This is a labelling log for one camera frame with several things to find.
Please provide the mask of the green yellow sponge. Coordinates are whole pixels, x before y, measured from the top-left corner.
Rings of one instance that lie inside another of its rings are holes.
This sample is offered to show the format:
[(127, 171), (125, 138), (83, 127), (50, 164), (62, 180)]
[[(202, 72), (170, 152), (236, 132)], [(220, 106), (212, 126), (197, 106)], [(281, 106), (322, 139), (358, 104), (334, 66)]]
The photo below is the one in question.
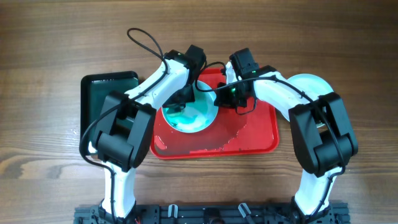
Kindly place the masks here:
[(184, 106), (180, 106), (180, 105), (173, 106), (173, 107), (169, 107), (169, 108), (167, 109), (167, 113), (169, 113), (169, 114), (172, 114), (172, 113), (180, 113), (180, 112), (182, 112), (182, 110), (183, 110), (184, 108), (185, 108)]

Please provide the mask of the pale blue plate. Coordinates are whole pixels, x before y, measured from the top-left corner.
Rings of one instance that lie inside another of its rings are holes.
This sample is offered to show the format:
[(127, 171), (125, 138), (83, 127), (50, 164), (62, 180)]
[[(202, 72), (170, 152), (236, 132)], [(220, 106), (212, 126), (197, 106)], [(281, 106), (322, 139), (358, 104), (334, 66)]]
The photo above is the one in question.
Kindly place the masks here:
[(182, 133), (197, 133), (215, 120), (218, 114), (218, 107), (214, 105), (216, 93), (201, 92), (193, 86), (193, 95), (195, 101), (186, 103), (180, 111), (162, 108), (162, 115), (171, 128)]

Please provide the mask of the pale green plate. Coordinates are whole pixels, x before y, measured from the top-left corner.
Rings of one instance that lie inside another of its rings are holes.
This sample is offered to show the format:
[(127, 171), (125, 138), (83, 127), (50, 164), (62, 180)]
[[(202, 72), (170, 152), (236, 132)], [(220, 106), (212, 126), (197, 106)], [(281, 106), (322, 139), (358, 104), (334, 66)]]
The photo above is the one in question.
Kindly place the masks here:
[[(294, 75), (288, 78), (286, 82), (290, 83), (300, 91), (303, 91), (313, 101), (316, 101), (319, 96), (333, 92), (332, 87), (327, 81), (309, 73)], [(296, 105), (305, 105), (309, 103), (309, 101), (287, 85), (278, 83), (278, 86), (280, 88), (279, 98), (284, 104), (280, 112), (287, 121), (290, 121), (289, 109)]]

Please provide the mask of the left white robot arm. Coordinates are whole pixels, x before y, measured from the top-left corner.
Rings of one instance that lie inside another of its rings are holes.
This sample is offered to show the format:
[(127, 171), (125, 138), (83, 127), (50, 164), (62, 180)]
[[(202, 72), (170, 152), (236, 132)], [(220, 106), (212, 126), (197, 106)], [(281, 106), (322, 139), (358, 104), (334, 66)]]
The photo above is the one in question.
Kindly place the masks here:
[(192, 84), (206, 62), (203, 49), (191, 45), (185, 53), (171, 50), (161, 56), (160, 67), (137, 87), (113, 90), (104, 99), (93, 130), (92, 146), (98, 165), (105, 169), (106, 195), (99, 217), (124, 223), (132, 217), (136, 198), (136, 168), (144, 160), (153, 138), (155, 117), (162, 107), (180, 112), (195, 101)]

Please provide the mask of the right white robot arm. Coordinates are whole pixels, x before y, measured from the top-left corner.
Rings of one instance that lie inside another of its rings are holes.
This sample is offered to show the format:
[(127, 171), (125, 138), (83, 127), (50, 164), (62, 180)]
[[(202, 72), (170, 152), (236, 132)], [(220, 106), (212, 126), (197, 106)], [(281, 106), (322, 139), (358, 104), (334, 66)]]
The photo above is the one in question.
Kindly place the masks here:
[(302, 166), (298, 191), (292, 198), (294, 220), (311, 222), (326, 215), (334, 181), (358, 153), (345, 105), (322, 78), (286, 79), (275, 68), (227, 63), (226, 83), (216, 90), (230, 102), (247, 95), (280, 111), (290, 123), (295, 156)]

